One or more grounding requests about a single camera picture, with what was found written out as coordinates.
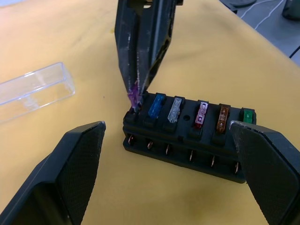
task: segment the green fuse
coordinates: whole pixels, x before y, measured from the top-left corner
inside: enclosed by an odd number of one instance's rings
[[[253,112],[251,110],[244,110],[244,122],[252,123]]]

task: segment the yellow surface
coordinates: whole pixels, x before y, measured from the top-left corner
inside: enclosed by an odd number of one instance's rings
[[[106,122],[83,225],[266,225],[248,186],[127,152],[129,109],[113,35],[117,1],[27,0],[0,8],[0,82],[63,61],[76,94],[0,125],[0,211],[79,125]],[[149,88],[256,109],[297,148],[300,69],[218,0],[177,7],[173,40]]]

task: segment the pink fuse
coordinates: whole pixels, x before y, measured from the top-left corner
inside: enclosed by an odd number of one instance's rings
[[[207,102],[201,102],[198,114],[196,116],[195,120],[195,128],[200,129],[204,123],[205,114],[207,111],[208,103]]]

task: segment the fuse block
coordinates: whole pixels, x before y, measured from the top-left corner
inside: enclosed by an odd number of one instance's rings
[[[124,148],[130,152],[244,183],[229,130],[230,121],[256,124],[253,109],[145,93],[140,111],[123,121]]]

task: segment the transparent fuse box cover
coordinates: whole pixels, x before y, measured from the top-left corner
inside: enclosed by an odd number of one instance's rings
[[[0,123],[75,94],[62,62],[0,83]]]

